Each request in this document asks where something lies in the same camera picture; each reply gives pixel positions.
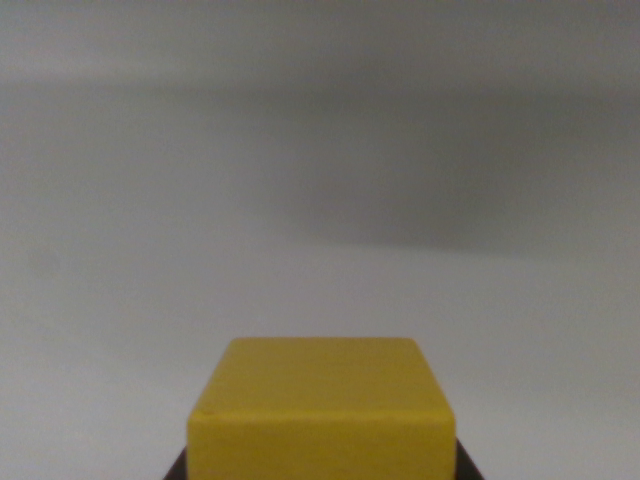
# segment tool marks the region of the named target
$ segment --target yellow cube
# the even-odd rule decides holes
[[[455,420],[402,338],[240,338],[187,427],[189,480],[452,480]]]

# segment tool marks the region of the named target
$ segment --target block front face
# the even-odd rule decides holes
[[[238,339],[191,414],[190,480],[451,480],[453,413],[406,339]]]

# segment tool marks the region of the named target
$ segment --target dark base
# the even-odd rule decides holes
[[[183,450],[164,480],[187,480],[187,454]],[[458,441],[455,480],[483,480],[469,454]]]

